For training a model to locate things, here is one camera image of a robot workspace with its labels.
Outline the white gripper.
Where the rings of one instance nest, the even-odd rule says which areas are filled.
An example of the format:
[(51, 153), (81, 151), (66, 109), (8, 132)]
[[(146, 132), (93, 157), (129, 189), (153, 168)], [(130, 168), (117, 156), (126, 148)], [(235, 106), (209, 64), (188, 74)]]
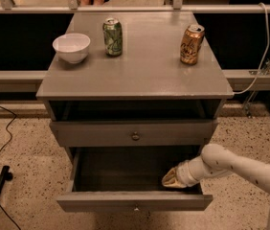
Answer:
[(205, 164), (200, 156), (178, 164), (163, 177), (162, 185), (166, 188), (183, 189), (199, 183), (206, 172)]

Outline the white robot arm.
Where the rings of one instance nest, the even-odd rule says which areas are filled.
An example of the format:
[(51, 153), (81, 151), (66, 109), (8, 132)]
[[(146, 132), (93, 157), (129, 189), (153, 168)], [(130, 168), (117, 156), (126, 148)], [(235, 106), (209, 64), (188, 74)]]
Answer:
[[(192, 160), (171, 168), (162, 178), (167, 188), (188, 188), (202, 179), (235, 173), (270, 195), (270, 164), (239, 156), (218, 144), (208, 144)], [(270, 230), (270, 210), (266, 230)]]

